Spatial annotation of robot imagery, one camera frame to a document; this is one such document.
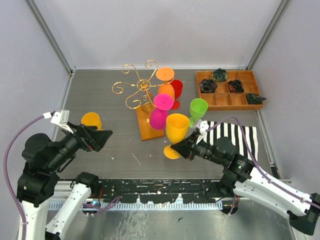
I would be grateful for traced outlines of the yellow wine glass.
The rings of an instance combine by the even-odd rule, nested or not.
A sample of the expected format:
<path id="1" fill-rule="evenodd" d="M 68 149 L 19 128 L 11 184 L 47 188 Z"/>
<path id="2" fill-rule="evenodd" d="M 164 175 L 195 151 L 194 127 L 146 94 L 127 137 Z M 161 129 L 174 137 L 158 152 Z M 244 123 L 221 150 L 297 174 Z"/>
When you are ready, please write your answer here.
<path id="1" fill-rule="evenodd" d="M 181 113 L 173 113 L 166 118 L 165 132 L 170 144 L 163 149 L 163 153 L 168 159 L 176 160 L 181 156 L 171 146 L 185 138 L 189 125 L 189 118 Z"/>
<path id="2" fill-rule="evenodd" d="M 81 124 L 103 130 L 100 116 L 96 112 L 88 112 L 81 118 Z"/>

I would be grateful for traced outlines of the magenta plastic wine glass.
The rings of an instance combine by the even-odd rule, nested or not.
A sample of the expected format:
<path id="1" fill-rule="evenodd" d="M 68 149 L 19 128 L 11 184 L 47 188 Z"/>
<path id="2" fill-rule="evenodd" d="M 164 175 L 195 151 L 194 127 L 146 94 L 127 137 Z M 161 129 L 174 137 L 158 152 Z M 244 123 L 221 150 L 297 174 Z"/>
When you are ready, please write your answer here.
<path id="1" fill-rule="evenodd" d="M 166 93 L 159 93 L 154 99 L 155 109 L 150 115 L 150 126 L 155 130 L 163 130 L 166 126 L 168 110 L 174 105 L 173 98 Z"/>

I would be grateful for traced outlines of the gold wire wine glass rack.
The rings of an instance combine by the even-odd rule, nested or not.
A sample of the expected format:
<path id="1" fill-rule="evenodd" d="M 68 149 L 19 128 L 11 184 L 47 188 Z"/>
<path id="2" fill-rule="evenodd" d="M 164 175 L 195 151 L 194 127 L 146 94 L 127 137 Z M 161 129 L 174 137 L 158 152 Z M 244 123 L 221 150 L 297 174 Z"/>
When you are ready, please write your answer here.
<path id="1" fill-rule="evenodd" d="M 156 72 L 159 69 L 159 65 L 155 60 L 147 60 L 144 63 L 144 67 L 147 69 L 154 68 L 152 74 L 147 79 L 140 76 L 137 68 L 133 64 L 125 64 L 121 68 L 121 72 L 127 75 L 130 73 L 131 69 L 134 69 L 138 81 L 137 83 L 117 81 L 112 86 L 112 92 L 117 95 L 122 94 L 124 92 L 123 85 L 135 88 L 135 92 L 125 99 L 125 105 L 128 109 L 135 110 L 141 140 L 148 141 L 162 138 L 165 134 L 162 129 L 157 130 L 152 128 L 150 125 L 151 113 L 156 108 L 154 105 L 154 95 L 150 92 L 150 89 L 158 88 L 162 85 L 151 83 L 152 78 L 156 75 Z"/>

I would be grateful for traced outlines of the orange plastic wine glass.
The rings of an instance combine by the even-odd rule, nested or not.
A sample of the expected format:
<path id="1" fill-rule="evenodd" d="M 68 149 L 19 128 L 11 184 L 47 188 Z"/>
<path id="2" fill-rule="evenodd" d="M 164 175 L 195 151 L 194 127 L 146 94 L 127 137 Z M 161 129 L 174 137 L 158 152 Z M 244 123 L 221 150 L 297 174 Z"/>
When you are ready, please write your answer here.
<path id="1" fill-rule="evenodd" d="M 158 94 L 167 94 L 173 100 L 175 99 L 175 91 L 171 85 L 171 82 L 174 80 L 175 72 L 170 67 L 162 67 L 157 70 L 156 77 L 162 81 L 158 86 Z"/>

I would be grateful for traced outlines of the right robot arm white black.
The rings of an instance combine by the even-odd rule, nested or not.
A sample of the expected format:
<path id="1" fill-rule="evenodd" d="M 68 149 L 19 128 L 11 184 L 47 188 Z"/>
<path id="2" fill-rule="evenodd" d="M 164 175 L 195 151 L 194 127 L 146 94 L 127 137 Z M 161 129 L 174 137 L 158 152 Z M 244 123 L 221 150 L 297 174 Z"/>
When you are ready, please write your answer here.
<path id="1" fill-rule="evenodd" d="M 239 154 L 227 137 L 211 145 L 190 135 L 171 145 L 171 149 L 185 159 L 200 157 L 222 166 L 219 191 L 223 196 L 235 194 L 248 198 L 278 213 L 303 234 L 312 236 L 315 233 L 320 216 L 320 195 L 298 191 L 266 173 L 255 166 L 254 161 Z"/>

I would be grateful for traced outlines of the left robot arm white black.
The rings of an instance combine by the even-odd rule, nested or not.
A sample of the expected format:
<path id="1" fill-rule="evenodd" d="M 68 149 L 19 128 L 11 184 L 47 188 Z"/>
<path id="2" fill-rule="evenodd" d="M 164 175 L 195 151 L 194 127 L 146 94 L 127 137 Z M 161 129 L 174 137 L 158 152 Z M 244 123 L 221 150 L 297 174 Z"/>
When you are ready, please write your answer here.
<path id="1" fill-rule="evenodd" d="M 75 158 L 79 150 L 99 152 L 112 136 L 112 130 L 99 130 L 95 126 L 71 124 L 71 131 L 59 141 L 46 134 L 29 137 L 22 157 L 26 161 L 17 182 L 17 199 L 24 213 L 22 229 L 25 240 L 63 240 L 67 230 L 85 200 L 95 198 L 101 185 L 97 175 L 82 172 L 74 180 L 67 200 L 54 218 L 47 223 L 47 215 L 55 187 L 61 173 Z"/>

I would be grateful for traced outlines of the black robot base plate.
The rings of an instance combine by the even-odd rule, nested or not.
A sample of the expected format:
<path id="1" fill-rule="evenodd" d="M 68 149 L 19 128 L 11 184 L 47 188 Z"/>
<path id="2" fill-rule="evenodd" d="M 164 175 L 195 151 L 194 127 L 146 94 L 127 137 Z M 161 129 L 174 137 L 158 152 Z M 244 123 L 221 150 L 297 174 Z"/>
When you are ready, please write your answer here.
<path id="1" fill-rule="evenodd" d="M 93 198 L 109 203 L 116 197 L 123 204 L 174 203 L 182 197 L 183 204 L 216 203 L 232 198 L 230 189 L 215 179 L 100 179 Z"/>

